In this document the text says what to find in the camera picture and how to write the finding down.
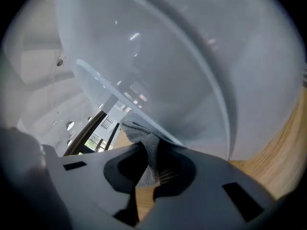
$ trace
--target dark slot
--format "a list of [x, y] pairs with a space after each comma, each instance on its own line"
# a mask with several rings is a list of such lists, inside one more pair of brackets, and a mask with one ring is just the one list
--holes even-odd
[[110, 159], [104, 167], [104, 176], [114, 190], [134, 194], [134, 188], [147, 165], [147, 153], [144, 146], [133, 144], [127, 152]]
[[246, 222], [253, 220], [263, 212], [263, 208], [261, 208], [238, 183], [228, 183], [223, 185], [223, 188]]
[[66, 171], [70, 171], [70, 170], [74, 170], [80, 167], [85, 166], [86, 163], [85, 162], [76, 162], [76, 163], [69, 163], [69, 164], [65, 164], [63, 165]]
[[187, 157], [172, 150], [172, 146], [160, 141], [157, 153], [157, 169], [161, 178], [160, 186], [153, 192], [153, 198], [177, 196], [184, 192], [196, 176], [195, 164]]
[[127, 208], [120, 210], [113, 217], [133, 227], [140, 222], [135, 193], [130, 195]]

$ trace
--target ceiling light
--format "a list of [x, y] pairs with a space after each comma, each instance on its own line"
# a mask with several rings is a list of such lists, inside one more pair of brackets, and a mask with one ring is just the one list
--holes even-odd
[[142, 95], [142, 94], [140, 94], [140, 98], [143, 100], [143, 101], [147, 101], [147, 98], [144, 96], [144, 95]]
[[139, 33], [134, 34], [131, 38], [130, 41], [133, 40], [134, 38], [136, 38], [138, 35], [140, 35]]
[[71, 130], [71, 128], [73, 127], [74, 124], [75, 124], [75, 122], [69, 121], [69, 122], [66, 124], [67, 130]]
[[216, 39], [215, 38], [212, 38], [210, 40], [208, 40], [208, 44], [214, 44], [216, 42]]
[[124, 95], [127, 96], [130, 100], [132, 100], [131, 95], [129, 95], [127, 92], [124, 92]]

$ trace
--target light fixture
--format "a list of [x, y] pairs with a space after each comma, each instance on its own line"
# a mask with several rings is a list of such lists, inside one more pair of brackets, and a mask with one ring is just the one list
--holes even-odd
[[74, 124], [75, 124], [75, 122], [69, 121], [69, 122], [66, 124], [67, 130], [71, 130], [71, 128], [74, 126]]
[[214, 44], [216, 42], [216, 39], [215, 38], [212, 38], [212, 39], [209, 39], [208, 41], [207, 41], [207, 44]]
[[142, 95], [142, 94], [140, 94], [140, 98], [143, 100], [143, 101], [147, 101], [147, 98], [144, 96], [144, 95]]
[[138, 87], [137, 87], [135, 84], [131, 85], [130, 88], [131, 88], [131, 89], [133, 90], [133, 92], [135, 92], [136, 94], [139, 92]]
[[134, 38], [136, 38], [138, 35], [140, 35], [139, 33], [134, 34], [131, 38], [130, 41], [133, 40]]
[[131, 97], [131, 95], [129, 95], [127, 92], [124, 92], [124, 95], [125, 95], [125, 96], [127, 96], [127, 97], [128, 97], [128, 99], [132, 101], [132, 97]]

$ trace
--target window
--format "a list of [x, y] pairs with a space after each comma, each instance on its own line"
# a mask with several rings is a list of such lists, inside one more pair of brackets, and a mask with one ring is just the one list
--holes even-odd
[[102, 139], [99, 136], [93, 133], [86, 141], [85, 145], [93, 151], [104, 149], [106, 147], [106, 141], [105, 140], [101, 141], [101, 140]]

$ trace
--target grey device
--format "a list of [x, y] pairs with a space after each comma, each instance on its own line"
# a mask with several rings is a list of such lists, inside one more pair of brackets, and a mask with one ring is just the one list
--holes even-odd
[[0, 138], [9, 187], [49, 229], [247, 229], [275, 202], [229, 162], [160, 142], [163, 180], [140, 222], [135, 185], [148, 164], [141, 144], [59, 158], [53, 147], [16, 129], [1, 129]]

